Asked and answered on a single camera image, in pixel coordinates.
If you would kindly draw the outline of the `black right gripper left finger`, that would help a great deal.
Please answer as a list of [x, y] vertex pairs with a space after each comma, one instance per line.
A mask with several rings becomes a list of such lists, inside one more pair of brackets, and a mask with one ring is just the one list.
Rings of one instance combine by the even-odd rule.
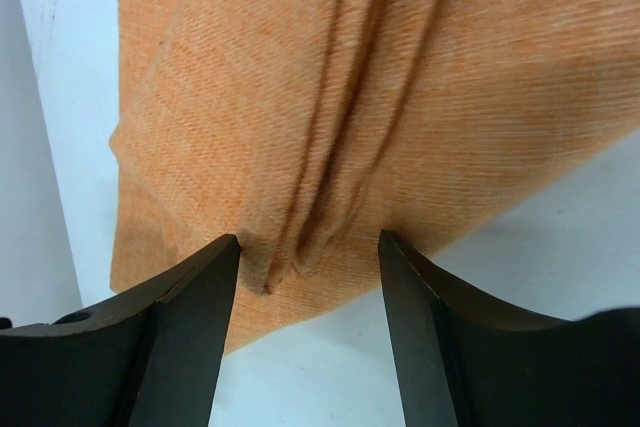
[[226, 234], [103, 302], [3, 329], [2, 425], [207, 425], [240, 253]]

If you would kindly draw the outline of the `orange cloth placemat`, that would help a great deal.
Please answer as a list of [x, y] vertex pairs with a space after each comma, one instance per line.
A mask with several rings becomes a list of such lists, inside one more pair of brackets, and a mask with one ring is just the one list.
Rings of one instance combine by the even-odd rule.
[[222, 234], [226, 348], [379, 283], [639, 125], [639, 0], [118, 0], [111, 286]]

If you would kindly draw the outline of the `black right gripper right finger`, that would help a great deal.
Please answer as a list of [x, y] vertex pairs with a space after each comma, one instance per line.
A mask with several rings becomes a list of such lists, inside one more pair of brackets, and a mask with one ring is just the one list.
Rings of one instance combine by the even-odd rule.
[[639, 311], [538, 314], [443, 270], [390, 231], [381, 285], [409, 426], [635, 426]]

